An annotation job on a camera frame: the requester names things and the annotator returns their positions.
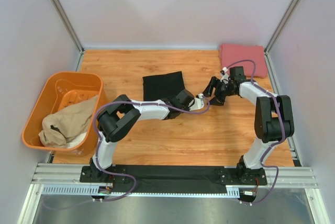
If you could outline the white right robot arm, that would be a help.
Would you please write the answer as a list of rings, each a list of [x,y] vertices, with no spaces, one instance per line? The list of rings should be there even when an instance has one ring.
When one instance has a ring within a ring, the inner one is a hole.
[[[223,106],[226,97],[237,95],[255,106],[255,140],[236,167],[237,180],[247,184],[266,167],[264,162],[276,146],[293,135],[291,99],[269,92],[253,78],[247,78],[242,66],[223,68],[221,75],[220,79],[213,76],[203,91],[205,97],[211,97],[211,105]]]

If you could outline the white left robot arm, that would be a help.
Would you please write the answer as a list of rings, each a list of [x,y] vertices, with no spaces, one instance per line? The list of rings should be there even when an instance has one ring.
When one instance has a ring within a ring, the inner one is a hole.
[[[174,97],[152,102],[131,100],[126,95],[118,96],[95,115],[98,145],[90,161],[91,177],[99,183],[109,179],[116,145],[136,122],[174,119],[182,112],[190,111],[194,104],[194,96],[185,89]]]

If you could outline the black t shirt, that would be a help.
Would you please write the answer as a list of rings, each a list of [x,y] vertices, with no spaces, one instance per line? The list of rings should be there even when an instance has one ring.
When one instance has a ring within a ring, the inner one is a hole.
[[[142,80],[144,101],[174,97],[185,89],[182,71],[144,76]]]

